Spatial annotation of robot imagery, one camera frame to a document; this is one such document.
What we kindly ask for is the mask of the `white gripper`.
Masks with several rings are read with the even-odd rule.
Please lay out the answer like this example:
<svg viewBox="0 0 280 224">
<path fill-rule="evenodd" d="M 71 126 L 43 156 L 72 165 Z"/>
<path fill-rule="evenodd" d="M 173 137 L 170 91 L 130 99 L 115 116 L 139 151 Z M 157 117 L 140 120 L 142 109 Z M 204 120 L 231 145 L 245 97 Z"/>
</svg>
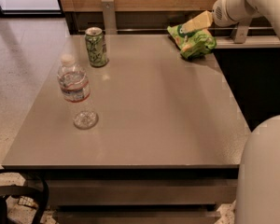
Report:
<svg viewBox="0 0 280 224">
<path fill-rule="evenodd" d="M 228 27 L 244 19 L 252 18 L 255 14 L 256 10 L 246 0 L 216 0 L 212 13 L 206 10 L 187 21 L 181 26 L 181 32 L 187 34 L 208 28 L 213 20 L 219 27 Z"/>
</svg>

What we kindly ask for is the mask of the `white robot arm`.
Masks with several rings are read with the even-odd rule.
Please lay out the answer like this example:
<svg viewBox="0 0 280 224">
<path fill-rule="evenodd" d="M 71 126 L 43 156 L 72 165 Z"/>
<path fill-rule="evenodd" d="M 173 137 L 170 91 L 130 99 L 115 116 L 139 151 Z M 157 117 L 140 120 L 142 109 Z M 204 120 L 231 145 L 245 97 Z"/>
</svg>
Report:
<svg viewBox="0 0 280 224">
<path fill-rule="evenodd" d="M 265 18 L 280 40 L 280 0 L 216 0 L 216 25 Z M 216 49 L 251 131 L 242 154 L 234 224 L 280 224 L 280 47 Z"/>
</svg>

